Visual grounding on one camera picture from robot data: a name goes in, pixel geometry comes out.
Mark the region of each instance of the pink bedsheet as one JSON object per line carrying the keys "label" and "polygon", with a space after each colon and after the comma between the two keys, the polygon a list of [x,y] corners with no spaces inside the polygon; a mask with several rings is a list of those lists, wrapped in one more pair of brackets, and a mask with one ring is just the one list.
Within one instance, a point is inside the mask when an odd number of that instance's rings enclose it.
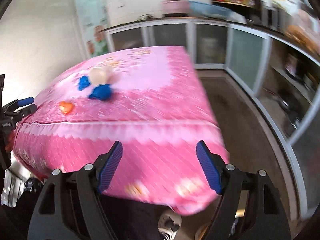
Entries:
{"label": "pink bedsheet", "polygon": [[[93,87],[78,80],[102,61],[117,81],[109,101],[88,99]],[[62,100],[75,106],[63,114]],[[217,195],[196,157],[204,140],[228,162],[220,129],[183,47],[149,47],[109,53],[58,76],[35,98],[38,111],[20,122],[14,152],[36,175],[75,171],[123,144],[123,157],[104,193],[168,205],[181,214],[203,210]]]}

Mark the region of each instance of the glass cabinet door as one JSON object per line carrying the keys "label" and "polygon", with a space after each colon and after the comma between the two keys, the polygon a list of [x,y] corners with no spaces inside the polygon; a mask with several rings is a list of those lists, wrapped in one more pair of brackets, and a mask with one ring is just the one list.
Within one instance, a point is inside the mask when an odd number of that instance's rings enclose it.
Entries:
{"label": "glass cabinet door", "polygon": [[187,48],[185,24],[155,25],[152,28],[155,46],[183,46]]}
{"label": "glass cabinet door", "polygon": [[233,29],[229,68],[253,89],[259,71],[263,38]]}
{"label": "glass cabinet door", "polygon": [[196,63],[224,64],[227,46],[225,26],[196,24]]}
{"label": "glass cabinet door", "polygon": [[144,47],[141,28],[111,34],[115,51]]}

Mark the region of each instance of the floor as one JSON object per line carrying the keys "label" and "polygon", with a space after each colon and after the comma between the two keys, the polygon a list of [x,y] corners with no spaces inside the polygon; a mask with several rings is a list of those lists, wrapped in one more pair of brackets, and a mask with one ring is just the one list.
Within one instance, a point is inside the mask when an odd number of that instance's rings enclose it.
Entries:
{"label": "floor", "polygon": [[[224,77],[212,77],[212,73],[199,72],[200,80],[207,92],[212,110],[219,123],[230,162],[242,171],[256,172],[264,169],[278,188],[284,208],[289,214],[289,198],[284,177],[280,171],[274,146],[256,116],[235,89],[234,84]],[[198,228],[210,222],[219,200],[196,215],[183,217],[182,227],[175,240],[194,239]],[[244,208],[246,195],[240,198],[239,208]],[[158,216],[166,207],[158,208]]]}

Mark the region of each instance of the shoe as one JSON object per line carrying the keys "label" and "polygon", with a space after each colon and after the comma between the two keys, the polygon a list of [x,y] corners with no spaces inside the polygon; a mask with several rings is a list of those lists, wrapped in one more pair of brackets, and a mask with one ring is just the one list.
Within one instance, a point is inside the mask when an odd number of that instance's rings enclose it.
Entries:
{"label": "shoe", "polygon": [[164,211],[158,221],[158,230],[164,240],[173,240],[181,227],[182,218],[171,209]]}

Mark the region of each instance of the person's leg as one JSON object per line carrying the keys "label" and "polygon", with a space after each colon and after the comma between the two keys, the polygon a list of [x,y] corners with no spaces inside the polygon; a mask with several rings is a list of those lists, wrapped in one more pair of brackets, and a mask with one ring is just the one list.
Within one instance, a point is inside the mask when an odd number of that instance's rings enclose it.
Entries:
{"label": "person's leg", "polygon": [[106,217],[119,240],[163,240],[159,233],[154,205],[101,196]]}
{"label": "person's leg", "polygon": [[25,191],[21,194],[16,206],[8,207],[3,205],[2,208],[11,223],[27,238],[30,220],[41,192],[42,184],[36,178],[28,179],[25,184]]}

